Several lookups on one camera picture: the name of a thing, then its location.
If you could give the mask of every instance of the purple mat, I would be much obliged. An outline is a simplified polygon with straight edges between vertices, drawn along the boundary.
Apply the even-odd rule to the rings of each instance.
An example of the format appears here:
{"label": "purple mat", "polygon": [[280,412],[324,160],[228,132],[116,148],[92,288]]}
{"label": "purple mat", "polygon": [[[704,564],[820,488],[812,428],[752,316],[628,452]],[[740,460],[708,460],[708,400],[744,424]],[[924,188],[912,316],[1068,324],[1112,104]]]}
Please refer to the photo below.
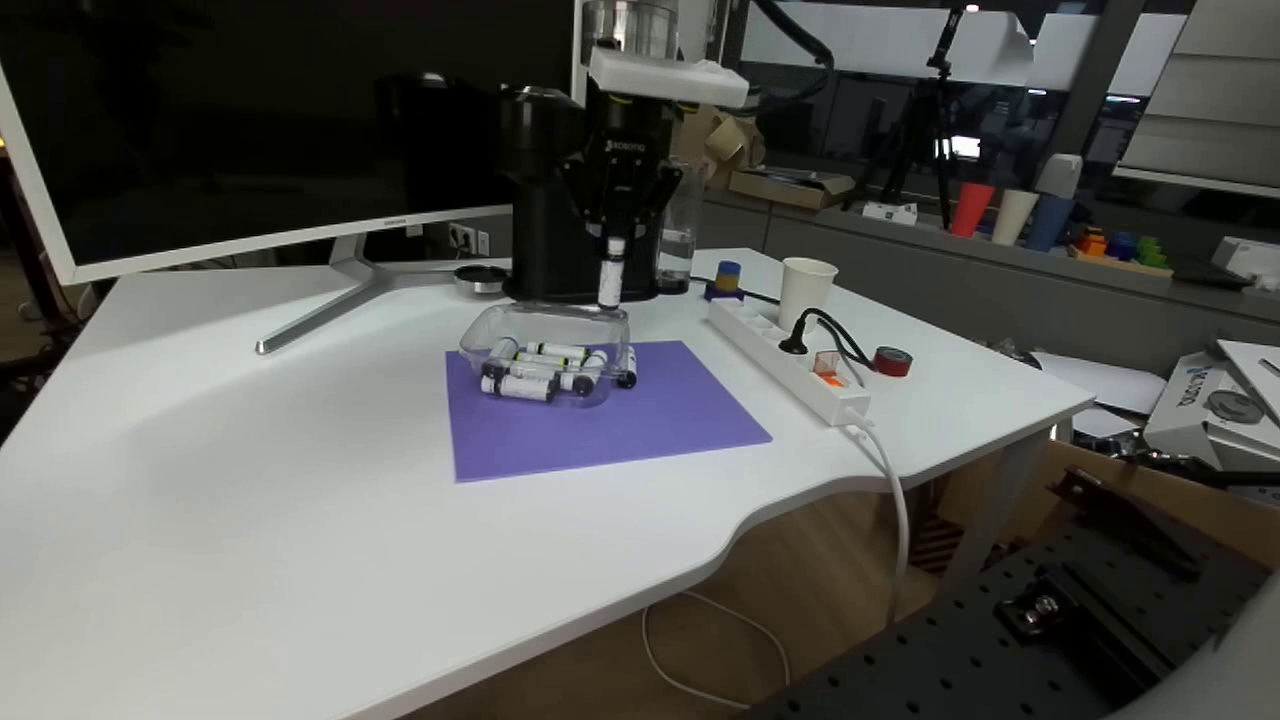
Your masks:
{"label": "purple mat", "polygon": [[740,444],[768,432],[680,344],[636,344],[640,384],[596,408],[480,396],[468,356],[448,352],[448,420],[456,480],[624,464]]}

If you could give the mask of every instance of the white cable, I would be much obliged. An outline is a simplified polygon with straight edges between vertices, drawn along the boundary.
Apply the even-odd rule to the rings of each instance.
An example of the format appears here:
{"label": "white cable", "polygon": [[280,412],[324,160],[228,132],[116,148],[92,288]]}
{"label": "white cable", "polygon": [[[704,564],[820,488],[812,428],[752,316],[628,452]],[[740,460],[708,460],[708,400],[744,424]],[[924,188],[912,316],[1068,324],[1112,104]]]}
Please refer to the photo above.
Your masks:
{"label": "white cable", "polygon": [[[784,684],[792,684],[792,660],[788,660],[788,648],[784,648],[784,640],[780,640],[776,632],[768,632],[760,620],[752,620],[752,616],[744,616],[744,612],[736,612],[736,608],[728,608],[728,604],[720,604],[720,600],[712,600],[712,596],[704,596],[704,592],[684,592],[684,596],[708,604],[712,612],[720,612],[720,616],[728,616],[728,620],[740,620],[740,624],[756,628],[756,632],[772,644],[772,652],[780,656]],[[720,708],[732,708],[732,712],[752,708],[752,704],[744,704],[744,700],[732,700],[732,696],[720,696],[720,692],[708,692],[708,688],[696,688],[696,684],[684,684],[680,676],[672,676],[672,672],[656,660],[656,652],[652,652],[648,608],[640,612],[640,644],[644,644],[648,668],[652,668],[664,684],[672,684],[676,692],[688,692],[688,696],[696,696],[696,700],[708,700],[708,704],[720,704]]]}
{"label": "white cable", "polygon": [[896,516],[896,556],[892,556],[892,588],[888,588],[888,628],[896,624],[896,608],[900,608],[900,596],[904,596],[904,580],[908,580],[908,552],[912,552],[912,516],[908,516],[908,492],[904,492],[904,480],[896,476],[880,436],[872,432],[868,420],[860,416],[848,416],[848,424],[860,432],[860,436],[848,436],[848,428],[840,428],[888,480],[888,492],[892,492],[892,516]]}

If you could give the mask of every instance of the monitor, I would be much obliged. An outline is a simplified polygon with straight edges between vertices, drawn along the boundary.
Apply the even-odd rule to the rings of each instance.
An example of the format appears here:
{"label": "monitor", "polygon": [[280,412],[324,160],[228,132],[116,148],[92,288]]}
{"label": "monitor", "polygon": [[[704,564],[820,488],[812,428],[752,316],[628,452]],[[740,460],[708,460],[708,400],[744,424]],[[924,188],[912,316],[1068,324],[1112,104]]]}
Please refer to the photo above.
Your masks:
{"label": "monitor", "polygon": [[496,84],[568,4],[4,0],[0,136],[64,284],[508,212]]}

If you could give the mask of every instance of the monitor stand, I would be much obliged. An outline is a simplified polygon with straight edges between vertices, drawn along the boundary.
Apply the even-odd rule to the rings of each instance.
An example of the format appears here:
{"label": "monitor stand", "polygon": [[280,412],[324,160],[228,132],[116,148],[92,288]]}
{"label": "monitor stand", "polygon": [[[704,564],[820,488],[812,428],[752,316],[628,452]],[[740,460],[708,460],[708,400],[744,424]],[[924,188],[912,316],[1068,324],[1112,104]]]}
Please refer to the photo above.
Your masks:
{"label": "monitor stand", "polygon": [[392,288],[388,272],[380,272],[364,260],[364,236],[340,236],[328,252],[328,268],[344,272],[352,280],[352,288],[344,288],[328,304],[312,308],[308,316],[276,328],[272,336],[256,340],[260,356],[272,356],[276,348],[324,328],[328,320],[336,320],[336,316],[344,316],[344,312],[352,312]]}

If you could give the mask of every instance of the white power strip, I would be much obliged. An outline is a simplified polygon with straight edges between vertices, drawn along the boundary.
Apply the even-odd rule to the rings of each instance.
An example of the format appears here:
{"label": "white power strip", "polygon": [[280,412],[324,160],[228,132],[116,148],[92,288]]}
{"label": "white power strip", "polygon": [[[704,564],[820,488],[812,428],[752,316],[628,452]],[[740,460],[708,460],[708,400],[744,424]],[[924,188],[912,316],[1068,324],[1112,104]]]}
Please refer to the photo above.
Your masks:
{"label": "white power strip", "polygon": [[844,388],[812,372],[812,356],[788,356],[776,344],[788,336],[768,316],[740,304],[712,304],[708,324],[744,352],[764,376],[792,392],[820,424],[848,424],[872,412],[872,392],[856,388],[844,372]]}

